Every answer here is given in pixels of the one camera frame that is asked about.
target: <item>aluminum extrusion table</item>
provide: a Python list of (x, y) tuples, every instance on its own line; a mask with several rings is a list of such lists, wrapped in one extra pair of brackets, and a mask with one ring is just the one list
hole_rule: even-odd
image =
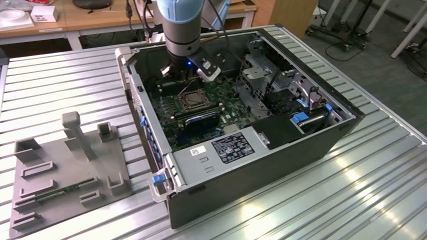
[(25, 239), (426, 238), (426, 137), (285, 28), (265, 29), (368, 114), (325, 158), (171, 229), (167, 207), (155, 203), (149, 189), (150, 166), (122, 89), (118, 46), (15, 58), (2, 71), (0, 240), (9, 239), (13, 142), (66, 137), (59, 113), (71, 110), (81, 112), (85, 132), (103, 121), (119, 126), (134, 195)]

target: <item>white box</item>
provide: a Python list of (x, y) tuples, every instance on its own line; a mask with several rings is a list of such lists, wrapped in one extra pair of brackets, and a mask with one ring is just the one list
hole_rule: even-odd
[(35, 6), (31, 18), (37, 23), (53, 23), (59, 19), (59, 11), (55, 6)]
[(0, 32), (10, 31), (15, 29), (25, 29), (34, 27), (34, 21), (30, 17), (29, 12), (26, 12), (26, 15), (23, 18), (14, 20), (14, 21), (0, 21)]
[(314, 12), (313, 12), (313, 17), (312, 17), (312, 20), (310, 20), (310, 25), (317, 25), (321, 27), (322, 25), (322, 18), (326, 18), (328, 17), (328, 12), (324, 11), (318, 6), (317, 8), (314, 9)]

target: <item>motherboard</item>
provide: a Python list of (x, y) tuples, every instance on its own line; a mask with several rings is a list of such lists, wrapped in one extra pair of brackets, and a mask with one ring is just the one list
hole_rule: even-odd
[(150, 99), (174, 151), (203, 143), (239, 129), (258, 119), (237, 93), (235, 78), (206, 83), (154, 84)]

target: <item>wooden desk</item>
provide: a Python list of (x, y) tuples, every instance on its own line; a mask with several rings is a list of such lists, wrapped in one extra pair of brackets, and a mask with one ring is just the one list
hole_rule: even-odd
[(318, 0), (253, 0), (260, 6), (254, 27), (282, 24), (301, 39), (305, 37)]
[(27, 27), (10, 31), (0, 31), (0, 45), (15, 43), (15, 37), (22, 36), (46, 35), (46, 38), (42, 39), (39, 39), (38, 37), (29, 37), (26, 42), (54, 38), (65, 38), (65, 32), (67, 31), (67, 21), (65, 15), (63, 1), (58, 0), (53, 5), (57, 6), (57, 9), (59, 11), (58, 22), (35, 22), (35, 27)]
[[(83, 49), (81, 36), (130, 30), (126, 2), (126, 0), (114, 0), (111, 8), (95, 10), (89, 14), (90, 10), (77, 7), (73, 0), (58, 0), (55, 6), (61, 9), (59, 21), (35, 23), (35, 27), (0, 32), (0, 45), (67, 38), (73, 50), (81, 50)], [(143, 25), (138, 17), (134, 1), (130, 2), (134, 10), (131, 18), (133, 29), (142, 29)], [(257, 5), (249, 6), (242, 2), (233, 4), (229, 9), (227, 19), (244, 18), (242, 28), (250, 28), (257, 10)], [(147, 22), (151, 27), (154, 26), (153, 21), (153, 18), (149, 17)], [(45, 29), (57, 29), (57, 31), (43, 32)]]

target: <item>black cable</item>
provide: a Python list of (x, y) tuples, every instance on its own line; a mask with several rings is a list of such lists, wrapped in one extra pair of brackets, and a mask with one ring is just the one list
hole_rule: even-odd
[(114, 32), (113, 33), (113, 36), (111, 36), (111, 39), (110, 39), (110, 41), (109, 41), (109, 43), (107, 44), (102, 44), (102, 43), (99, 43), (99, 42), (97, 42), (97, 41), (94, 41), (94, 40), (91, 40), (90, 38), (85, 38), (86, 40), (89, 40), (90, 42), (93, 42), (94, 44), (97, 44), (97, 45), (99, 45), (99, 47), (106, 47), (106, 46), (109, 46), (109, 45), (111, 45), (113, 44), (113, 42), (114, 42), (114, 39), (115, 39), (115, 36), (117, 36), (117, 33)]
[(97, 36), (86, 36), (90, 39), (98, 39), (101, 37), (102, 34), (98, 34)]
[(142, 16), (143, 16), (143, 18), (145, 18), (146, 28), (151, 30), (153, 28), (149, 26), (149, 23), (147, 23), (147, 14), (146, 14), (147, 9), (149, 9), (149, 0), (146, 0), (145, 11), (143, 11), (143, 13), (142, 13)]
[(349, 0), (349, 2), (346, 3), (345, 9), (344, 9), (342, 12), (341, 12), (341, 15), (340, 15), (340, 17), (338, 17), (338, 20), (342, 19), (344, 15), (345, 15), (345, 12), (348, 11), (349, 4), (352, 3), (352, 1), (353, 1), (353, 0)]
[[(408, 53), (408, 55), (416, 60), (416, 58), (413, 57), (412, 53), (410, 53), (410, 52), (406, 52), (406, 53)], [(420, 74), (413, 70), (412, 65), (410, 65), (410, 62), (409, 62), (409, 61), (405, 61), (405, 63), (406, 63), (406, 67), (408, 67), (408, 69), (410, 70), (410, 72), (412, 72), (421, 80), (424, 80), (425, 82), (427, 82), (427, 78), (424, 77), (422, 75), (420, 75)]]
[(320, 14), (321, 14), (321, 18), (322, 18), (322, 23), (321, 23), (321, 28), (328, 28), (328, 25), (326, 25), (326, 19), (324, 17), (324, 14), (322, 14), (322, 9), (321, 9), (321, 0), (318, 2), (318, 9), (320, 9)]
[(421, 68), (425, 70), (425, 72), (427, 72), (427, 68), (424, 66), (424, 64), (420, 62), (420, 60), (410, 53), (408, 53), (408, 54), (412, 57), (412, 59), (414, 59), (417, 64), (421, 66)]
[(219, 23), (221, 23), (221, 28), (225, 32), (225, 36), (226, 36), (226, 40), (227, 40), (227, 45), (226, 45), (226, 48), (229, 49), (230, 48), (230, 39), (229, 39), (229, 34), (227, 34), (227, 31), (226, 31), (226, 26), (225, 26), (225, 22), (223, 22), (223, 19), (222, 19), (222, 16), (219, 14), (219, 11), (217, 11), (217, 8), (215, 8), (215, 5), (213, 3), (213, 0), (209, 0), (209, 3), (211, 4), (211, 7), (215, 11), (215, 14), (217, 14), (217, 17), (218, 17), (218, 20), (219, 20)]
[(425, 77), (422, 77), (413, 69), (412, 69), (412, 66), (410, 66), (410, 63), (406, 61), (406, 67), (408, 69), (412, 71), (412, 73), (421, 79), (424, 80), (425, 82), (427, 82), (427, 79)]
[(142, 24), (142, 29), (143, 29), (145, 32), (146, 32), (145, 21), (143, 21), (143, 19), (142, 19), (142, 14), (141, 14), (139, 7), (138, 7), (138, 5), (137, 5), (137, 0), (134, 0), (134, 5), (135, 5), (135, 8), (137, 8), (137, 15), (138, 15), (138, 18), (139, 18), (139, 21), (141, 21), (141, 24)]
[(151, 16), (153, 18), (155, 18), (154, 14), (153, 14), (153, 10), (150, 9), (150, 6), (147, 6), (147, 9), (149, 9), (150, 16)]
[(325, 49), (325, 54), (326, 54), (332, 59), (334, 59), (334, 60), (337, 60), (337, 61), (340, 61), (340, 62), (348, 62), (348, 61), (350, 61), (352, 59), (354, 59), (354, 58), (365, 51), (365, 49), (362, 49), (362, 50), (361, 50), (356, 55), (353, 55), (350, 58), (348, 58), (348, 59), (338, 59), (338, 58), (336, 58), (336, 57), (333, 57), (333, 56), (330, 55), (329, 50), (330, 50), (332, 47), (340, 45), (341, 43), (342, 43), (342, 41), (338, 42), (338, 43), (334, 43), (332, 46), (329, 46), (329, 47)]
[[(217, 35), (218, 35), (218, 37), (221, 37), (222, 36), (222, 33), (215, 29), (215, 27), (213, 26), (213, 24), (206, 20), (206, 18), (205, 17), (202, 17), (202, 19), (203, 19), (203, 21), (207, 23), (207, 25), (210, 26), (210, 28), (214, 30), (214, 32), (217, 33)], [(233, 52), (233, 51), (230, 51), (230, 49), (229, 48), (223, 48), (222, 50), (221, 50), (221, 52), (227, 52), (229, 54), (231, 54), (238, 60), (239, 60), (239, 62), (248, 67), (248, 68), (250, 68), (250, 66), (246, 64), (246, 62), (241, 59), (241, 57)]]

